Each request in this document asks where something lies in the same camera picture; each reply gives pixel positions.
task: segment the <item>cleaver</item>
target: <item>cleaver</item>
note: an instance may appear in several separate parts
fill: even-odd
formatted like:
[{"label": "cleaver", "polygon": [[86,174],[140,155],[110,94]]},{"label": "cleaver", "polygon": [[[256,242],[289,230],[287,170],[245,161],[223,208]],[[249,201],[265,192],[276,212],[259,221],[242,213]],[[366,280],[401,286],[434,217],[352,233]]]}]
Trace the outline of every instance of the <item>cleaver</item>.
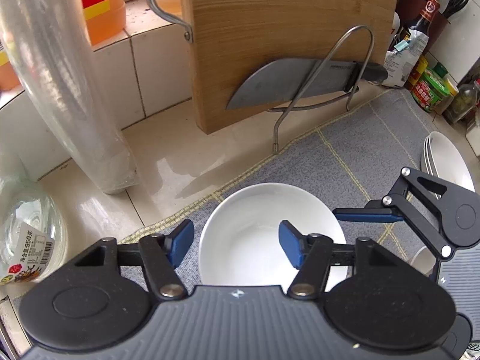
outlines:
[{"label": "cleaver", "polygon": [[[243,82],[226,109],[291,101],[318,61],[314,58],[283,58],[266,64]],[[302,98],[351,91],[362,65],[363,62],[329,61]],[[375,83],[382,83],[387,77],[387,70],[373,62],[367,64],[362,75],[363,79]]]}]

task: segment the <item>gray cloth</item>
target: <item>gray cloth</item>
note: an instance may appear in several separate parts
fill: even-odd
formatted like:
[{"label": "gray cloth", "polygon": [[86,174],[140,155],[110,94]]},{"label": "gray cloth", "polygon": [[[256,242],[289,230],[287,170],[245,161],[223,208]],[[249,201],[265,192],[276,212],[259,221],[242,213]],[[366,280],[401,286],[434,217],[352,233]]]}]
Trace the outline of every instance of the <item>gray cloth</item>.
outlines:
[{"label": "gray cloth", "polygon": [[[363,207],[380,199],[393,186],[404,166],[420,168],[425,137],[434,130],[431,118],[417,106],[406,90],[389,90],[361,107],[307,132],[227,183],[211,195],[175,215],[145,227],[122,242],[142,236],[168,234],[183,219],[195,224],[195,239],[176,270],[189,291],[200,284],[197,256],[200,234],[220,201],[249,185],[277,182],[300,187],[323,201],[330,209]],[[432,222],[418,201],[412,203]],[[423,243],[405,223],[340,222],[347,243],[359,236],[370,237],[404,260]],[[123,267],[122,275],[145,287],[142,272]]]}]

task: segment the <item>cutting board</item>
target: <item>cutting board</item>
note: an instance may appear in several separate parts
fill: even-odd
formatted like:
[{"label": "cutting board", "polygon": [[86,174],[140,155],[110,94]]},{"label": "cutting board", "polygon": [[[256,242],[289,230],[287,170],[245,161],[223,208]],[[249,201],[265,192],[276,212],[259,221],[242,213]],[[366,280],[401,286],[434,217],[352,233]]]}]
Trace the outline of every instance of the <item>cutting board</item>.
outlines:
[{"label": "cutting board", "polygon": [[[371,61],[383,63],[397,0],[182,0],[198,126],[207,134],[272,105],[226,110],[257,69],[285,57],[322,58],[349,28],[375,33]],[[370,36],[357,31],[334,59],[364,60]]]}]

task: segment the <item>clear glass jar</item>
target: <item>clear glass jar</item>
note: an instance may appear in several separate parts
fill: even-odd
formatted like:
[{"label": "clear glass jar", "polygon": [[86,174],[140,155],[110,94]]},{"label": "clear glass jar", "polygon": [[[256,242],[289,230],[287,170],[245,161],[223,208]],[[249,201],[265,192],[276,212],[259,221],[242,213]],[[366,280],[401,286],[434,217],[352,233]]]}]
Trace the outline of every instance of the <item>clear glass jar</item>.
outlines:
[{"label": "clear glass jar", "polygon": [[65,251],[65,226],[52,198],[0,145],[0,284],[45,278],[63,263]]},{"label": "clear glass jar", "polygon": [[443,112],[443,116],[448,123],[457,123],[478,102],[478,93],[480,92],[480,79],[475,80],[473,84],[463,84],[458,88],[458,95],[454,97],[452,103]]}]

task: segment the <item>plastic wrap roll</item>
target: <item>plastic wrap roll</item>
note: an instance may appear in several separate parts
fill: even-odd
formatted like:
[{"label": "plastic wrap roll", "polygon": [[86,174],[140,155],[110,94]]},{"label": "plastic wrap roll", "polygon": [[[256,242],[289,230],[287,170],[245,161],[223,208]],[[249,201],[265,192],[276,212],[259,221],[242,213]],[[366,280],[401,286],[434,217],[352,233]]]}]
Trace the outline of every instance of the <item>plastic wrap roll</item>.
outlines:
[{"label": "plastic wrap roll", "polygon": [[39,114],[93,183],[105,193],[136,184],[134,157],[106,111],[81,0],[0,0],[0,39]]}]

